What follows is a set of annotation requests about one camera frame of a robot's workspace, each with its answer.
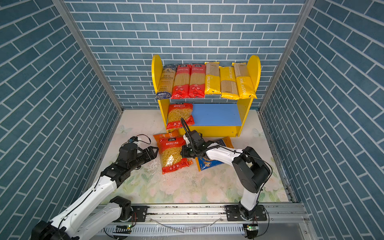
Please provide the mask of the blue elbow pasta bag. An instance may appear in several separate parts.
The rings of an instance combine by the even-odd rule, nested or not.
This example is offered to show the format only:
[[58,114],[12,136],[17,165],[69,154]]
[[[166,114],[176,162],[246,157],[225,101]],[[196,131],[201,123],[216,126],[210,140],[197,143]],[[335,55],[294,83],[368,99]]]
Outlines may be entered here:
[[[216,139],[216,140],[213,140],[213,142],[218,143],[219,145],[227,148],[232,148],[232,149],[234,148],[230,137]],[[220,161],[208,160],[207,158],[197,158],[196,163],[197,163],[199,172],[223,164]]]

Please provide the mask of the red macaroni bag back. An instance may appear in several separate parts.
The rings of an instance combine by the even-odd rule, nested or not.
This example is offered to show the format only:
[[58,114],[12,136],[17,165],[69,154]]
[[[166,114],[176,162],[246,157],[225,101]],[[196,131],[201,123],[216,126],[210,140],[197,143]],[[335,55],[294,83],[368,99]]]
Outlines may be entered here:
[[163,174],[175,172],[194,163],[192,159],[184,158],[181,155],[182,146],[185,143],[183,137],[159,139]]

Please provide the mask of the dark blue spaghetti bag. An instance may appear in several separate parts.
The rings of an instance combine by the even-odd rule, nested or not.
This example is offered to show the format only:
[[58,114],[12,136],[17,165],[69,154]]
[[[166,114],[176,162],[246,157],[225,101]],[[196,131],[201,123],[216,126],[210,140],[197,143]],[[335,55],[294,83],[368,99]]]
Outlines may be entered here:
[[177,72],[177,66],[178,65],[171,64],[165,65],[163,67],[158,92],[155,97],[156,100],[164,100],[171,98],[174,80]]

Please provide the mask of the yellow spaghetti box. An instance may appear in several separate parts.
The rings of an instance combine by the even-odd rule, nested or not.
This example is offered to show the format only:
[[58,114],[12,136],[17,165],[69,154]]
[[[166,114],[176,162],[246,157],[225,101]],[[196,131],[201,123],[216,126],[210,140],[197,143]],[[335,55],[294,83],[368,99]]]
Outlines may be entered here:
[[221,98],[238,100],[239,92],[234,67],[220,67]]
[[221,79],[219,62],[205,62],[206,65],[206,95],[221,94]]
[[256,92],[246,63],[232,63],[240,99],[256,98]]

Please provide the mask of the red spaghetti bag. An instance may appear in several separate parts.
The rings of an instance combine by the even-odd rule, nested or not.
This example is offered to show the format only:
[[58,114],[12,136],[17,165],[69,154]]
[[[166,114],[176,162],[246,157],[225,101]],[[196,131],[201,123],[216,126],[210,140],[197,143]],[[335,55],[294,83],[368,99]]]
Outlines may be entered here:
[[194,64],[191,69],[189,98],[204,98],[206,84],[206,65]]
[[188,99],[192,66],[178,65],[171,99]]

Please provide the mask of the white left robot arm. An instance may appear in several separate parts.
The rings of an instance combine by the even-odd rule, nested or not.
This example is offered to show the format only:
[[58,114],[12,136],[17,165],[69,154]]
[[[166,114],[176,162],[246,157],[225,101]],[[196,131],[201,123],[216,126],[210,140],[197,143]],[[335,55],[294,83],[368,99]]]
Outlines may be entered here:
[[89,240],[101,229],[114,221],[135,222],[136,214],[131,201],[117,196],[97,214],[91,213],[131,172],[154,160],[159,148],[141,149],[136,143],[124,144],[118,159],[106,167],[95,183],[74,203],[52,220],[40,221],[32,230],[33,240]]

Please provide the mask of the orange pasta bag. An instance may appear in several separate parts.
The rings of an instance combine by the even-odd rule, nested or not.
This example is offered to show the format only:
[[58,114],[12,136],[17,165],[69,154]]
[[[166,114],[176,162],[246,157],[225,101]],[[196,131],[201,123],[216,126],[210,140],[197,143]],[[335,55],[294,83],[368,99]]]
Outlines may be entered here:
[[174,138],[175,136],[177,137],[179,134],[178,130],[172,131],[170,133],[164,133],[164,134],[156,134],[153,135],[155,141],[159,144],[161,139],[169,139],[169,138]]

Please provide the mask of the red macaroni bag front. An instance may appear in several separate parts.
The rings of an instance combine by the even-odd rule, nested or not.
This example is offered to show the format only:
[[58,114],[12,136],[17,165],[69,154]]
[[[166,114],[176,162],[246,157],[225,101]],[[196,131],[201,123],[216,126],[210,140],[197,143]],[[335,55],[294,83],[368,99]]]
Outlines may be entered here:
[[171,104],[168,111],[168,122],[166,130],[175,130],[182,128],[181,118],[185,120],[188,126],[195,124],[192,116],[193,104],[182,103],[182,104]]

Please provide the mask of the red macaroni bag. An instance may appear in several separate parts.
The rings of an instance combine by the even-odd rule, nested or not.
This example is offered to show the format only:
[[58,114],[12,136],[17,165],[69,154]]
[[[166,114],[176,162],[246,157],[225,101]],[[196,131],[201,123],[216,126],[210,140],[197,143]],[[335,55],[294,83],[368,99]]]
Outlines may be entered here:
[[185,143],[183,137],[159,139],[163,174],[175,172],[194,163],[192,159],[184,158],[181,155],[182,146]]
[[175,130],[182,128],[181,118],[185,120],[188,126],[195,124],[192,116],[193,104],[182,103],[182,104],[171,104],[168,111],[168,122],[166,130]]

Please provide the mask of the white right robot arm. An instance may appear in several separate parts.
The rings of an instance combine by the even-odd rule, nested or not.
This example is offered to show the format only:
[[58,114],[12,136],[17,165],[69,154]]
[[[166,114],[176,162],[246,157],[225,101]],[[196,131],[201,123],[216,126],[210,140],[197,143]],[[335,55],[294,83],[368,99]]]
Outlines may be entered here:
[[256,216],[259,195],[272,175],[272,167],[251,147],[240,150],[224,147],[213,141],[206,142],[202,134],[195,130],[186,131],[183,138],[186,144],[182,146],[182,157],[219,161],[235,169],[244,187],[239,202],[240,214],[245,220],[253,219]]

